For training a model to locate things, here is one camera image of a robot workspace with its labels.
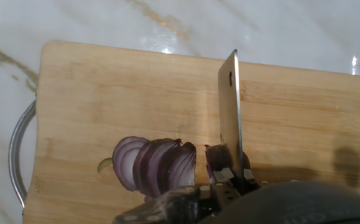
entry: onion layer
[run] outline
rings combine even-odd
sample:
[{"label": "onion layer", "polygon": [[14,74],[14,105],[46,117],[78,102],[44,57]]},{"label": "onion layer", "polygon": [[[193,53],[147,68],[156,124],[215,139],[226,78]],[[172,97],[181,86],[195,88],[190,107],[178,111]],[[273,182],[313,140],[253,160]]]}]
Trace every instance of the onion layer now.
[{"label": "onion layer", "polygon": [[148,140],[139,137],[126,137],[115,147],[112,155],[113,169],[123,187],[130,191],[136,190],[132,176],[132,165],[141,147]]}]

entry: knife blade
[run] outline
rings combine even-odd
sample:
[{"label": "knife blade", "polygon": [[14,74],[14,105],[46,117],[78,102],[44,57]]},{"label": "knife blade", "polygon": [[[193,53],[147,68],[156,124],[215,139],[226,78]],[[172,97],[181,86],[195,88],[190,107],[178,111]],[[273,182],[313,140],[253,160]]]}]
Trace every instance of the knife blade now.
[{"label": "knife blade", "polygon": [[244,191],[241,100],[239,93],[238,52],[234,50],[218,70],[218,101],[221,145],[232,158],[231,171],[237,179],[236,189]]}]

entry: onion piece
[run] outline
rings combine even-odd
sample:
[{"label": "onion piece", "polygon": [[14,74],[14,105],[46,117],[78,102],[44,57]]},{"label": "onion piece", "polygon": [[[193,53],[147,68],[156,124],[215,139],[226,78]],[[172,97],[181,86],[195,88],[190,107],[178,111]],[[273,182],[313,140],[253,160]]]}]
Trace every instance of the onion piece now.
[{"label": "onion piece", "polygon": [[194,182],[195,181],[195,165],[192,162],[189,164],[193,175],[189,175],[185,181],[180,181],[182,173],[185,170],[188,162],[196,161],[196,148],[190,143],[186,142],[181,147],[173,147],[169,149],[161,159],[157,169],[157,185],[161,194],[169,190],[180,187],[179,182]]},{"label": "onion piece", "polygon": [[145,138],[126,137],[118,143],[113,151],[112,162],[116,177],[124,188],[132,192],[136,190],[132,167],[138,152],[147,142],[148,140]]},{"label": "onion piece", "polygon": [[161,139],[153,143],[145,153],[141,162],[141,181],[145,188],[146,196],[158,197],[160,191],[157,186],[158,166],[162,156],[169,149],[181,145],[181,139]]},{"label": "onion piece", "polygon": [[[206,147],[207,173],[210,182],[213,180],[214,171],[222,171],[224,168],[233,168],[231,154],[226,146],[215,145]],[[250,162],[247,155],[243,152],[243,169],[250,169]]]},{"label": "onion piece", "polygon": [[146,193],[146,190],[144,187],[144,184],[141,180],[141,162],[143,161],[145,153],[148,151],[148,149],[158,140],[153,140],[150,142],[147,142],[138,152],[138,155],[136,159],[134,160],[134,164],[132,167],[132,176],[134,179],[134,183],[136,185],[136,189],[141,192],[142,194]]},{"label": "onion piece", "polygon": [[190,159],[184,166],[183,170],[178,176],[174,177],[176,181],[173,182],[172,189],[177,189],[182,186],[194,186],[195,184],[195,165],[196,165],[196,151],[190,153]]}]

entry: bamboo cutting board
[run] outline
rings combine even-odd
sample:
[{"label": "bamboo cutting board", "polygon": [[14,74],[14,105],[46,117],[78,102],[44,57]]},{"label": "bamboo cutting board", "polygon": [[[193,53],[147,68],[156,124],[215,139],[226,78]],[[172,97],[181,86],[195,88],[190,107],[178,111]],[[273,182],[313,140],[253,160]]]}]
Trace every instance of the bamboo cutting board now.
[{"label": "bamboo cutting board", "polygon": [[[43,48],[37,149],[24,223],[111,223],[141,204],[112,167],[120,139],[219,143],[223,60],[68,42]],[[240,63],[243,148],[258,180],[339,182],[360,190],[360,76]]]}]

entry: white marble surface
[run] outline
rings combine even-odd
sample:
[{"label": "white marble surface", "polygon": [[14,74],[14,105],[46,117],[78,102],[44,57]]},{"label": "white marble surface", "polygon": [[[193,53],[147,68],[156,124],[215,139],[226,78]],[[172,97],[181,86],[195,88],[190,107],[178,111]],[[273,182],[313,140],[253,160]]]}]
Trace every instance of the white marble surface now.
[{"label": "white marble surface", "polygon": [[[7,171],[17,120],[35,98],[40,53],[67,40],[360,75],[360,0],[0,0],[0,223],[21,223]],[[36,121],[21,152],[30,183]]]}]

